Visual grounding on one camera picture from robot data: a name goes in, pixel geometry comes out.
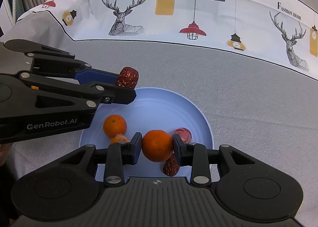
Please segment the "orange fruit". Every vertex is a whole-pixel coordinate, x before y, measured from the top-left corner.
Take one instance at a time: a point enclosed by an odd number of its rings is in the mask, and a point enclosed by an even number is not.
[[[114,138],[112,138],[112,140],[110,141],[110,144],[118,143],[120,141],[129,142],[129,139],[122,134],[117,134]]]
[[[151,130],[143,137],[142,151],[150,161],[166,161],[173,152],[172,138],[163,130]]]
[[[108,137],[114,138],[117,134],[126,133],[127,123],[122,116],[110,115],[104,121],[103,130]]]

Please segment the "red date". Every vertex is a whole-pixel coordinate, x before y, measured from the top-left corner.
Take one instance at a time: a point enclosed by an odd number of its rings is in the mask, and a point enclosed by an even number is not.
[[[174,154],[171,155],[163,165],[163,173],[169,177],[175,176],[178,173],[179,169],[180,166],[178,165],[177,159]]]
[[[119,74],[116,85],[128,88],[135,88],[139,79],[139,74],[136,69],[124,67]]]

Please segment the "pink wrapped candy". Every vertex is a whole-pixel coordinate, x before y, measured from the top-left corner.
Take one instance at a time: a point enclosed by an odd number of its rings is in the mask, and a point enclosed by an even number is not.
[[[171,136],[174,136],[175,134],[178,134],[185,144],[188,144],[192,141],[191,132],[185,127],[180,127],[170,133]]]

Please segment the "bolt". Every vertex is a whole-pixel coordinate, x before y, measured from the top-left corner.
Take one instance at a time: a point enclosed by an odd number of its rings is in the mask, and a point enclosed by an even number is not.
[[[196,176],[193,178],[193,181],[197,184],[206,184],[209,182],[209,178],[206,176]]]
[[[109,184],[118,184],[121,182],[121,177],[119,176],[109,176],[106,178],[106,182]]]
[[[22,78],[29,78],[30,75],[29,75],[28,73],[22,73],[22,74],[21,74],[21,77],[22,77]]]
[[[95,107],[96,107],[96,103],[93,102],[93,101],[91,101],[91,100],[88,100],[88,101],[86,102],[86,104],[87,104],[87,106],[89,106],[89,107],[91,107],[91,108],[95,108]]]
[[[97,90],[104,90],[104,87],[97,85],[97,86],[96,86],[96,89],[97,89]]]

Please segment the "blue plate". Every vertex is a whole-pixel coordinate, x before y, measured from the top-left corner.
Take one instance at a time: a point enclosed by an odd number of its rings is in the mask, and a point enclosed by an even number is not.
[[[153,129],[167,133],[180,127],[191,131],[192,141],[204,144],[207,149],[214,148],[211,127],[199,108],[184,96],[166,89],[137,88],[137,97],[129,105],[102,104],[98,108],[90,128],[82,132],[79,146],[94,144],[97,149],[107,148],[110,143],[103,132],[105,118],[112,114],[121,115],[127,122],[125,136],[132,139],[136,132],[144,136]],[[125,181],[128,177],[167,177],[163,172],[164,162],[152,162],[141,152],[136,165],[124,165]],[[103,181],[104,164],[98,165],[95,179]],[[176,177],[190,180],[191,167],[181,167]]]

